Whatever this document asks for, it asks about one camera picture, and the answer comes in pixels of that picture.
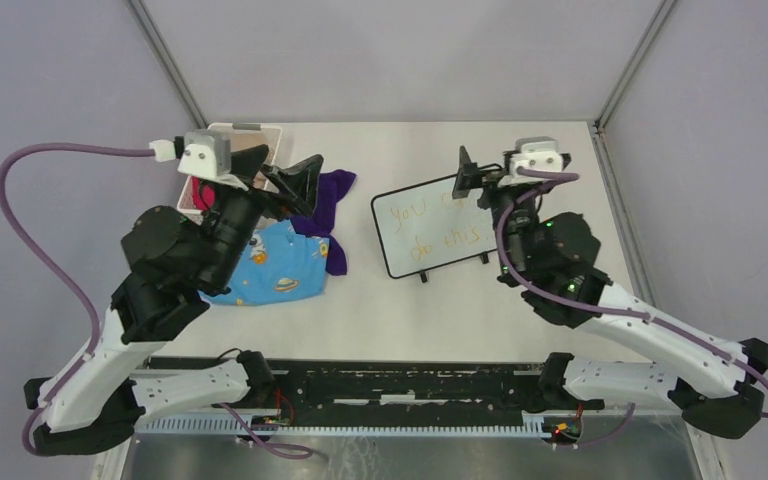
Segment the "black framed whiteboard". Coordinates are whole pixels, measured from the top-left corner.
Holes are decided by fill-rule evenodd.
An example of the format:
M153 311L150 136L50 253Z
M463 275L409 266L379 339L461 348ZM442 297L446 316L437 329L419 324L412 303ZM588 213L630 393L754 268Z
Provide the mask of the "black framed whiteboard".
M449 175L374 196L371 213L388 276L401 279L471 258L489 262L496 250L492 215L478 190L455 199Z

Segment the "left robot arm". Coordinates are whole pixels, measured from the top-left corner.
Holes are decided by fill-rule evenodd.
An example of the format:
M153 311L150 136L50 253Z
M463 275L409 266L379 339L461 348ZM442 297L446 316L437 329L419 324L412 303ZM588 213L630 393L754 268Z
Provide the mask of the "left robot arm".
M151 143L148 155L213 184L215 203L201 222L169 206L145 211L121 241L129 273L91 335L56 375L24 387L30 417L26 450L39 457L94 455L119 446L158 418L208 406L266 406L276 380L257 351L219 357L202 370L137 380L134 371L229 292L245 247L262 218L311 214L324 159L267 164L267 150L237 153L224 143L176 138Z

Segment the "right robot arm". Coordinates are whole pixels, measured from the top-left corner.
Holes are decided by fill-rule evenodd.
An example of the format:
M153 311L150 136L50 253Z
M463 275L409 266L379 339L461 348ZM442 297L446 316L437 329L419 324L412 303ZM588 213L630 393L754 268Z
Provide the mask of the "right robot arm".
M576 180L570 162L550 138L520 141L495 167L461 149L452 190L457 200L478 193L493 221L498 279L519 288L541 319L640 356L612 363L553 353L537 382L540 400L551 408L661 408L710 435L743 437L768 417L768 343L707 334L635 296L596 267L601 244L583 215L541 219L541 198Z

